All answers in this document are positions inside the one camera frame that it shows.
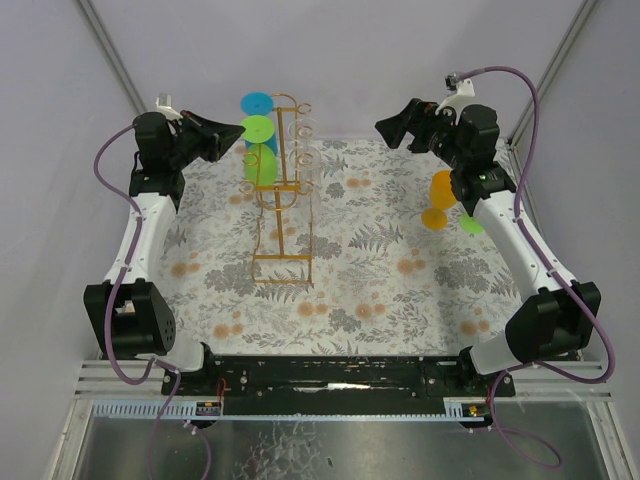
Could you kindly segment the green plastic wine glass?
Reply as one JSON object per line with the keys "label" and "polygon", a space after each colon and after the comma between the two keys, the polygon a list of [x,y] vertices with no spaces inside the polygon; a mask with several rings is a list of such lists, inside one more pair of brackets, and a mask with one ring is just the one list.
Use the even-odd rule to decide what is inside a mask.
{"label": "green plastic wine glass", "polygon": [[245,179],[257,187],[270,186],[278,177],[276,154],[268,147],[254,144],[244,155]]}
{"label": "green plastic wine glass", "polygon": [[484,232],[484,228],[472,216],[463,214],[459,218],[460,227],[467,233],[477,235]]}

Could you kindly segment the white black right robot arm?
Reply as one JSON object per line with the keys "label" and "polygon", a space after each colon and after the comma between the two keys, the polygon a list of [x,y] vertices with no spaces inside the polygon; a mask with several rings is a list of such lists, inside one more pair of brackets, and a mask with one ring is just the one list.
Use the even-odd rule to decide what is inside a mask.
{"label": "white black right robot arm", "polygon": [[463,365],[489,375],[586,347],[600,291],[592,282],[577,281],[524,209],[514,206],[516,185],[495,159],[496,112],[479,104],[456,111],[414,98],[375,128],[389,148],[398,148],[411,134],[410,152],[432,153],[450,167],[455,198],[487,232],[519,290],[522,304],[503,332],[463,350]]}

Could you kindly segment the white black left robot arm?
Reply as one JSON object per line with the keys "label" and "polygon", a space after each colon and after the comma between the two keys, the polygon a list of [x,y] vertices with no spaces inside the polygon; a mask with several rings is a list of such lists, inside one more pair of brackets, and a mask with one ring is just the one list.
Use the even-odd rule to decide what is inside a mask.
{"label": "white black left robot arm", "polygon": [[137,145],[128,189],[109,183],[98,162],[93,171],[102,186],[128,203],[127,225],[114,263],[101,283],[86,287],[83,302],[116,376],[139,385],[147,377],[128,376],[120,360],[140,358],[149,367],[187,372],[204,364],[203,346],[178,338],[172,310],[155,283],[156,268],[179,211],[184,169],[198,158],[219,161],[244,129],[161,107],[137,116],[124,130]]}

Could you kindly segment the orange plastic wine glass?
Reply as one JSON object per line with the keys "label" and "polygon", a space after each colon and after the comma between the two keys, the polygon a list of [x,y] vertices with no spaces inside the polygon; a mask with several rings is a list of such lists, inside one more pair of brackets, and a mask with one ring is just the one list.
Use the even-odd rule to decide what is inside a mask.
{"label": "orange plastic wine glass", "polygon": [[431,230],[444,229],[448,223],[447,211],[457,202],[451,187],[451,172],[442,170],[432,177],[429,190],[430,207],[421,215],[423,225]]}

